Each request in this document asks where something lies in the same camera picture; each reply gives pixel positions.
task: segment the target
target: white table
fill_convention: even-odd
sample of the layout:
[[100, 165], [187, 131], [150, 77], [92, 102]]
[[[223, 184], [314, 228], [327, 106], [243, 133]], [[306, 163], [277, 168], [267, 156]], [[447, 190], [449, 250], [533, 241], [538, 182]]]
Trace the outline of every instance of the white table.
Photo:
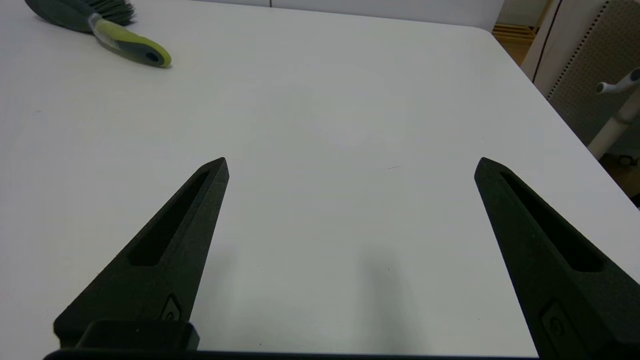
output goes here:
[[56, 316], [219, 156], [201, 349], [534, 356], [481, 156], [640, 279], [637, 210], [487, 32], [134, 4], [172, 69], [1, 4], [0, 358], [55, 350]]

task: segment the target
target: brush bristles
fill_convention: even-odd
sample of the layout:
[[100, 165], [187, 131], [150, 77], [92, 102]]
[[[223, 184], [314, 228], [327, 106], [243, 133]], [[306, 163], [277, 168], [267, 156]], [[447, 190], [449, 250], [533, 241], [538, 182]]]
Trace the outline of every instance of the brush bristles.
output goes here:
[[135, 15], [133, 5], [128, 0], [82, 0], [100, 16], [119, 25], [128, 25]]

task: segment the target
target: green brush handle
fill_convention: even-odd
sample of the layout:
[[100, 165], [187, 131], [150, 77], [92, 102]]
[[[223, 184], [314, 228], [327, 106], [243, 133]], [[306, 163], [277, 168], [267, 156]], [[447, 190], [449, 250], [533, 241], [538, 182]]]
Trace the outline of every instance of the green brush handle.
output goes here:
[[97, 13], [91, 15], [89, 25], [100, 42], [137, 61], [157, 67], [167, 67], [171, 64], [171, 56], [164, 47], [132, 33], [123, 26], [104, 20]]

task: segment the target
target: brush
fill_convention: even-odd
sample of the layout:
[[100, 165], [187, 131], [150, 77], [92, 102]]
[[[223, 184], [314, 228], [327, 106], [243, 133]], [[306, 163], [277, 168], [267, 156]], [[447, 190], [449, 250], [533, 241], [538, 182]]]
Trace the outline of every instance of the brush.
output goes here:
[[124, 28], [135, 16], [128, 0], [25, 0], [38, 16], [51, 24], [81, 33], [135, 61], [167, 67], [171, 56], [157, 43]]

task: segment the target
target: pegboard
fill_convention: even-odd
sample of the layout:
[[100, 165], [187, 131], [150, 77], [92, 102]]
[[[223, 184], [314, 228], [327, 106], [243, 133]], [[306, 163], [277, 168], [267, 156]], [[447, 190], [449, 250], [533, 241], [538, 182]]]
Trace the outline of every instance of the pegboard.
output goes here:
[[[585, 29], [585, 35], [551, 88], [547, 100], [582, 143], [588, 145], [633, 92], [597, 95], [596, 85], [601, 81], [617, 83], [638, 66], [640, 3], [636, 0], [609, 0]], [[640, 150], [640, 124], [637, 120], [632, 126], [635, 129], [630, 129], [629, 134], [620, 140], [635, 142], [635, 147]], [[631, 135], [635, 133], [639, 137], [634, 141]]]

